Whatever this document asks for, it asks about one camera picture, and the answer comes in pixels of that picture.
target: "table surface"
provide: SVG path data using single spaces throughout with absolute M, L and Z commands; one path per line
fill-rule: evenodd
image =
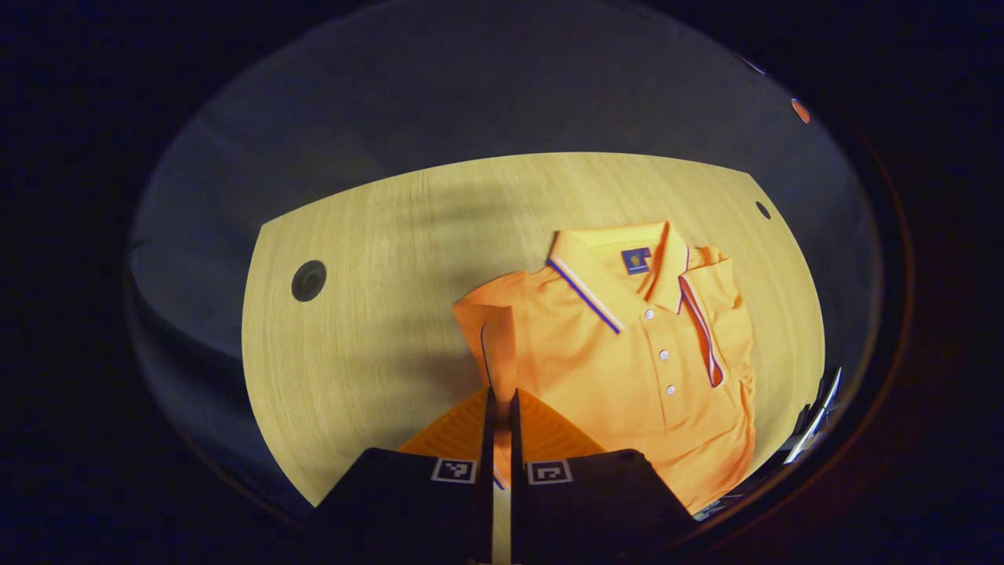
M 748 174 L 610 153 L 434 167 L 265 223 L 241 339 L 269 450 L 316 506 L 365 448 L 399 448 L 480 388 L 454 302 L 499 275 L 542 268 L 559 229 L 664 219 L 691 245 L 734 259 L 755 339 L 752 473 L 791 435 L 823 370 L 822 316 L 798 243 Z M 327 278 L 298 302 L 292 277 L 312 259 Z

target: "orange polo shirt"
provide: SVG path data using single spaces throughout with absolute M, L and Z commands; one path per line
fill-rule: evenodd
M 547 264 L 454 306 L 485 384 L 502 402 L 527 390 L 607 451 L 642 452 L 692 513 L 738 485 L 755 440 L 753 331 L 732 260 L 665 221 L 560 231 Z

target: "shirt sleeve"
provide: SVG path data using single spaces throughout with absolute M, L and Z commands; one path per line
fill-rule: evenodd
M 738 379 L 748 400 L 752 400 L 753 326 L 746 302 L 736 288 L 732 259 L 717 247 L 694 248 L 690 269 L 683 277 L 708 326 L 712 347 L 724 365 L 726 378 Z
M 515 390 L 516 344 L 514 310 L 519 308 L 526 271 L 496 278 L 453 306 L 485 386 L 501 400 Z

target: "blue label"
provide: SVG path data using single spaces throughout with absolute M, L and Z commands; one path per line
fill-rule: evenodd
M 645 258 L 651 257 L 652 251 L 650 251 L 648 247 L 620 251 L 620 256 L 624 259 L 624 266 L 628 267 L 628 274 L 649 272 L 649 263 L 645 262 Z

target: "shirt collar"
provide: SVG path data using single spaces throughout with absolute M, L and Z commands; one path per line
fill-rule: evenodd
M 593 254 L 599 245 L 652 241 L 650 265 L 658 272 L 647 302 L 628 288 Z M 579 297 L 615 332 L 644 316 L 650 305 L 680 314 L 680 275 L 690 262 L 690 248 L 669 221 L 605 229 L 559 231 L 548 258 Z

